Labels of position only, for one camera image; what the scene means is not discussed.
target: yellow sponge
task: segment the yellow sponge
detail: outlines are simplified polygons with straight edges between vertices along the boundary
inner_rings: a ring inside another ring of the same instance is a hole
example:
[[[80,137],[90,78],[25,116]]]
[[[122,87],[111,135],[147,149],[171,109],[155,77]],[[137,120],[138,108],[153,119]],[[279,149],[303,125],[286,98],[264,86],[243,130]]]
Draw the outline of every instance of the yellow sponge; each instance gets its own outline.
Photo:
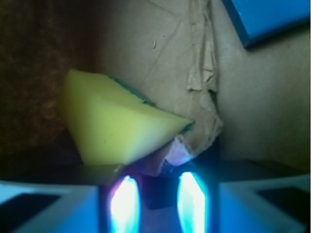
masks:
[[[72,69],[58,107],[85,164],[127,165],[191,124],[143,102],[108,76]]]

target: blue box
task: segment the blue box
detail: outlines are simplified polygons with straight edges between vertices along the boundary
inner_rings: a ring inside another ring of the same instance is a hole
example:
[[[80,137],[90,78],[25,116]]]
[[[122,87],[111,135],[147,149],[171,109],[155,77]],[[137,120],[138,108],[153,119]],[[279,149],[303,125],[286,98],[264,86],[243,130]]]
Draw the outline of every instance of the blue box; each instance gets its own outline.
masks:
[[[310,0],[223,0],[243,46],[310,22]]]

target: torn paper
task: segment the torn paper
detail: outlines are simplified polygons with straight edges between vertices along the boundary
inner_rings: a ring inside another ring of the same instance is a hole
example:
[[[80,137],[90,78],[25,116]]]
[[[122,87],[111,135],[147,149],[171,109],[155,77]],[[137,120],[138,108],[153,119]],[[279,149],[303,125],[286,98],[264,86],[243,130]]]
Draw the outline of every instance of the torn paper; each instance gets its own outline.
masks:
[[[211,146],[221,131],[222,122],[208,92],[217,90],[208,3],[102,3],[97,19],[97,72],[118,78],[157,108],[195,122],[191,131],[177,136],[159,155],[146,158],[157,160],[150,163],[155,166],[154,175],[161,172],[164,161],[178,166],[191,160]]]

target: white surface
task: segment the white surface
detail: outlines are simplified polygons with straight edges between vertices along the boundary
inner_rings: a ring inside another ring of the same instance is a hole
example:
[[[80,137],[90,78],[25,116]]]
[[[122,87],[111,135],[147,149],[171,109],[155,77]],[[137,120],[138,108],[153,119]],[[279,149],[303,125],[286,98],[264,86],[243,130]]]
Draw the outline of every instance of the white surface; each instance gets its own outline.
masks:
[[[310,169],[310,26],[246,50],[212,1],[225,159],[273,159]]]

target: torn cardboard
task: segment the torn cardboard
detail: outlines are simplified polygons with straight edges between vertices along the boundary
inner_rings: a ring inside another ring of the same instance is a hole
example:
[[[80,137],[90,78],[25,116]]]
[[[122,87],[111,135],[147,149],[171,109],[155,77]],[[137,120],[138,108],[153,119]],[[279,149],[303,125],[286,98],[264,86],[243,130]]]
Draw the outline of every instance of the torn cardboard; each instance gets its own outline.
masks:
[[[133,87],[157,108],[195,122],[192,131],[144,159],[145,174],[158,175],[164,162],[179,166],[191,160],[221,131],[208,92],[217,91],[209,1],[102,3],[96,20],[102,32],[96,45],[97,72]]]

